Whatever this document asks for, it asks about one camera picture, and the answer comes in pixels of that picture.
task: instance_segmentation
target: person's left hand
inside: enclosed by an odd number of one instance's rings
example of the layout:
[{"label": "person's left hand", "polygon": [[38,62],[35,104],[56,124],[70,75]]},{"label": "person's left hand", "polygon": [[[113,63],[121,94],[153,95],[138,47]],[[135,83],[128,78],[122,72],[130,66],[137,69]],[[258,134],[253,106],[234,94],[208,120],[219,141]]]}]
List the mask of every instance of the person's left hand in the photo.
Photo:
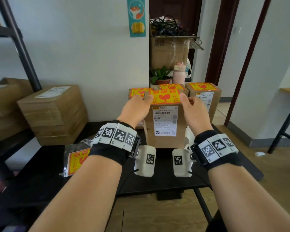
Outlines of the person's left hand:
[{"label": "person's left hand", "polygon": [[117,120],[127,123],[135,128],[148,114],[150,104],[154,96],[148,95],[143,98],[139,95],[134,95],[124,106]]}]

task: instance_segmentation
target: floor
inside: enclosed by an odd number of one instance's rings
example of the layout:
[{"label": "floor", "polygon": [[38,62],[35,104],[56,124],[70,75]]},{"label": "floor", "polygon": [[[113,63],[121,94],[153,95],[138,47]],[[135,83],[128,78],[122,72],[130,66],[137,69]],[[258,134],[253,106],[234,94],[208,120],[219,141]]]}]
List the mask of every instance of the floor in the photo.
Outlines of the floor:
[{"label": "floor", "polygon": [[[223,125],[229,106],[230,103],[218,105],[213,124],[264,173],[260,184],[290,214],[290,147],[277,148],[271,155],[255,157],[255,152],[266,152],[267,149],[246,147]],[[218,209],[214,194],[209,188],[200,191],[214,215]],[[207,224],[193,190],[186,190],[183,198],[177,200],[157,201],[155,194],[119,198],[106,231],[204,232]]]}]

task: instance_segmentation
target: person's right arm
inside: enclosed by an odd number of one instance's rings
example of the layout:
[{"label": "person's right arm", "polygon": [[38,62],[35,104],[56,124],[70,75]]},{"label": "person's right arm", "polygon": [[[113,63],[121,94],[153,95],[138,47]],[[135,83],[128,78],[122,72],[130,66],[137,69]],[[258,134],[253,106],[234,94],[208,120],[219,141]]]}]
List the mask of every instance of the person's right arm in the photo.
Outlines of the person's right arm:
[{"label": "person's right arm", "polygon": [[[185,119],[195,136],[213,129],[204,104],[180,94]],[[208,172],[214,195],[229,232],[288,231],[290,215],[244,167],[222,164]]]}]

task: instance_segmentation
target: green plant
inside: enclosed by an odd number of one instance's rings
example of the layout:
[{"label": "green plant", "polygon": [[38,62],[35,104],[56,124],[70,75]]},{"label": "green plant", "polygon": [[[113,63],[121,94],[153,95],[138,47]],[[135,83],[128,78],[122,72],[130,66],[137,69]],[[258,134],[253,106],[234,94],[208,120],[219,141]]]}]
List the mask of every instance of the green plant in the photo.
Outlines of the green plant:
[{"label": "green plant", "polygon": [[166,71],[166,66],[161,69],[152,70],[150,72],[152,74],[151,82],[154,85],[156,80],[166,80],[168,79],[167,76],[172,70]]}]

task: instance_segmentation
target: flower pot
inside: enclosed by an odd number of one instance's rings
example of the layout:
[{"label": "flower pot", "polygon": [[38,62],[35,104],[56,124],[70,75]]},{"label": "flower pot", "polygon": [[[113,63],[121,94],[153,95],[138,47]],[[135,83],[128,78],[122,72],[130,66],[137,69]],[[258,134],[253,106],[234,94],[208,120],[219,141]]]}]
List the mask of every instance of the flower pot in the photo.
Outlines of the flower pot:
[{"label": "flower pot", "polygon": [[171,77],[167,76],[168,79],[165,80],[156,80],[154,85],[164,85],[164,84],[170,84],[170,81],[172,80]]}]

